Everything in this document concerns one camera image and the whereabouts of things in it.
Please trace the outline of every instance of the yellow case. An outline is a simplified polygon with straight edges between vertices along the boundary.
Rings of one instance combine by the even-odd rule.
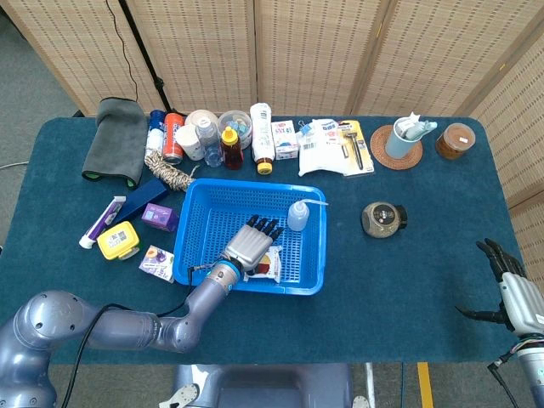
[[[133,225],[128,221],[111,227],[104,231],[96,240],[104,258],[111,261],[119,258],[121,260],[132,257],[139,251],[139,238]]]

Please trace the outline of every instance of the white bottle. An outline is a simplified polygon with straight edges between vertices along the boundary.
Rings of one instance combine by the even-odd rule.
[[[257,163],[257,173],[272,173],[275,159],[274,139],[272,138],[272,110],[264,102],[253,105],[249,110],[253,125],[253,160]]]
[[[287,214],[287,226],[293,231],[302,231],[306,228],[309,217],[309,208],[306,203],[328,206],[328,202],[317,200],[300,200],[293,202]]]

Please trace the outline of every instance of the black cable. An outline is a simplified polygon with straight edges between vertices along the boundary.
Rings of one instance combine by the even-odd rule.
[[[68,403],[70,402],[71,392],[73,391],[74,384],[76,383],[77,369],[79,368],[79,363],[82,360],[83,350],[85,349],[85,346],[87,345],[88,338],[90,337],[91,332],[93,331],[94,327],[98,323],[100,317],[106,311],[110,309],[130,310],[129,308],[122,306],[120,304],[109,303],[109,304],[106,304],[96,314],[96,316],[94,316],[93,321],[91,321],[90,326],[88,327],[87,331],[85,331],[85,336],[83,336],[82,342],[79,344],[79,349],[77,350],[76,362],[74,363],[74,366],[71,369],[70,381],[68,382],[68,388],[66,389],[65,399],[62,401],[61,408],[66,408],[68,406]]]
[[[487,369],[490,371],[490,373],[493,375],[493,377],[501,384],[504,391],[507,393],[508,398],[510,399],[510,402],[512,402],[512,406],[514,408],[519,408],[518,403],[516,402],[516,399],[513,397],[512,393],[508,389],[507,384],[502,379],[501,374],[499,374],[499,367],[495,364],[495,362],[489,364],[487,366]]]
[[[178,306],[176,306],[175,308],[173,308],[172,310],[168,310],[167,312],[158,314],[157,317],[164,317],[164,316],[171,315],[176,310],[179,310],[185,306],[185,301],[189,297],[190,293],[193,292],[193,271],[194,270],[195,270],[194,268],[189,268],[187,270],[187,274],[189,275],[189,290],[187,291],[187,294],[185,295],[184,301],[180,303]]]
[[[190,295],[191,292],[193,292],[193,270],[194,268],[189,268],[187,271],[189,275],[189,290],[187,291],[187,294],[184,296],[184,301],[172,310],[168,310],[167,312],[156,314],[157,317],[164,317],[164,316],[170,315],[176,310],[184,307],[187,297]],[[83,350],[85,349],[85,346],[87,345],[87,341],[88,341],[88,338],[91,336],[91,332],[93,331],[94,327],[98,323],[100,317],[110,309],[132,310],[121,304],[109,303],[109,304],[106,304],[102,309],[100,309],[99,312],[94,316],[93,320],[91,321],[91,324],[85,331],[85,335],[83,336],[82,342],[79,344],[79,349],[77,350],[77,355],[76,355],[76,361],[74,362],[74,366],[71,369],[70,381],[68,382],[68,388],[66,389],[65,398],[62,401],[62,406],[60,408],[66,408],[68,406],[68,403],[70,402],[71,393],[74,390],[74,384],[76,383],[77,370],[79,369],[79,364],[82,360]]]
[[[130,66],[130,62],[128,62],[127,54],[125,52],[125,41],[122,39],[121,34],[119,33],[119,30],[117,29],[116,15],[113,13],[113,10],[111,9],[110,3],[108,2],[108,0],[105,0],[105,5],[108,6],[108,10],[110,10],[111,17],[113,17],[113,26],[116,29],[117,36],[121,40],[121,43],[122,43],[122,56],[125,57],[125,61],[127,61],[128,75],[130,76],[130,79],[132,79],[133,82],[134,82],[134,87],[136,88],[136,102],[138,102],[138,83],[134,80],[132,67]]]

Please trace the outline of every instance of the small box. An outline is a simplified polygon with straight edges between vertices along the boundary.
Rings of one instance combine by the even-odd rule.
[[[298,157],[297,136],[292,121],[272,122],[275,159],[296,159]]]
[[[111,227],[96,239],[100,251],[108,261],[119,258],[122,261],[139,251],[139,238],[136,230],[128,221]]]
[[[142,221],[159,230],[173,232],[178,228],[179,217],[172,208],[149,203],[142,215]]]
[[[150,246],[139,268],[144,272],[173,283],[173,254],[156,246]]]

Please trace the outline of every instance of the gray towel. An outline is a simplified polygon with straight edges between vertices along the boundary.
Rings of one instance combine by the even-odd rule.
[[[130,99],[102,99],[96,126],[82,176],[89,180],[121,177],[127,180],[128,187],[136,188],[142,176],[147,139],[147,118],[142,108]]]

